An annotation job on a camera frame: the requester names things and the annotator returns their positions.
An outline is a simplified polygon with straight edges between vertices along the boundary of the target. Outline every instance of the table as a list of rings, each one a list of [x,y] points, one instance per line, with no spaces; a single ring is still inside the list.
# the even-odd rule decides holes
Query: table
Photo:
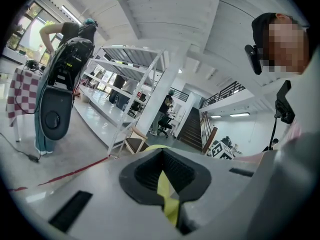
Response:
[[[8,47],[3,48],[2,56],[7,57],[13,61],[16,61],[18,62],[18,64],[22,64],[22,65],[25,65],[28,60],[28,56],[22,55],[18,51],[12,50]]]
[[[9,126],[13,127],[15,141],[19,142],[19,130],[17,116],[26,112],[34,113],[36,108],[36,96],[41,75],[39,71],[32,72],[25,65],[18,66],[12,76],[6,101],[6,115],[9,118]]]

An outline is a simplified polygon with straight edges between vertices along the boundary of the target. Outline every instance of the yellow strap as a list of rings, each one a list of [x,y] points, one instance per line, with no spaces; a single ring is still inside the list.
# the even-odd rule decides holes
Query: yellow strap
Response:
[[[154,149],[160,148],[169,148],[169,146],[165,145],[151,145],[145,149],[145,151],[150,151]],[[163,197],[164,207],[163,212],[167,219],[172,223],[175,227],[178,221],[178,213],[179,213],[179,200],[170,197],[170,181],[166,176],[165,172],[162,171],[158,180],[157,194]]]

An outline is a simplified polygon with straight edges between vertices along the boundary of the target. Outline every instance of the staircase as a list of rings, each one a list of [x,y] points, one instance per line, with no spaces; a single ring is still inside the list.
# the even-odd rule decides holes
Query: staircase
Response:
[[[201,126],[199,110],[192,108],[177,140],[188,144],[196,150],[202,151]]]

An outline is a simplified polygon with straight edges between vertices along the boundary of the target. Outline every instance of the window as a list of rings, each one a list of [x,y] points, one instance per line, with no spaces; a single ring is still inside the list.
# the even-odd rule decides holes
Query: window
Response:
[[[7,45],[9,48],[15,50],[17,48],[19,41],[20,41],[20,37],[17,36],[16,34],[12,34],[12,36],[7,42]]]
[[[18,28],[10,37],[7,45],[11,49],[26,52],[30,59],[40,61],[46,65],[50,56],[46,52],[46,47],[42,42],[39,31],[44,26],[57,23],[59,21],[34,2],[19,20]],[[53,48],[56,49],[63,36],[61,34],[50,34],[49,36]]]
[[[30,9],[26,12],[26,14],[34,19],[41,10],[42,8],[34,2],[31,4]]]
[[[102,81],[105,81],[105,82],[108,82],[109,79],[112,77],[113,73],[110,72],[110,71],[105,71],[103,77],[102,77]],[[99,83],[97,89],[101,90],[101,91],[104,91],[106,89],[106,85],[104,85],[103,83]]]
[[[110,85],[113,85],[114,84],[114,82],[115,82],[115,80],[116,80],[116,77],[117,77],[117,74],[113,74],[113,76],[111,77],[111,79],[110,79],[110,81],[109,81],[109,84]],[[110,87],[107,87],[107,88],[105,88],[104,89],[104,92],[105,93],[107,93],[107,94],[109,94],[110,92],[111,92],[111,88]]]
[[[49,58],[50,58],[50,54],[47,51],[45,51],[45,53],[43,54],[40,60],[40,63],[46,66],[48,64]]]
[[[23,35],[26,32],[26,29],[29,27],[31,23],[31,20],[27,18],[26,16],[23,16],[18,23],[17,32],[21,35]]]

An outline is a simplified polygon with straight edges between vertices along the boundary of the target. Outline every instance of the stair railing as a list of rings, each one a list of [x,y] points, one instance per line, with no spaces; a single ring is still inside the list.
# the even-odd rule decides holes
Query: stair railing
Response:
[[[217,133],[218,128],[213,127],[213,130],[211,130],[210,121],[208,119],[207,112],[201,113],[202,119],[200,122],[200,125],[204,127],[204,137],[205,137],[205,144],[202,147],[202,153],[207,154],[210,150],[210,147],[212,146],[212,143],[214,142],[215,135]]]

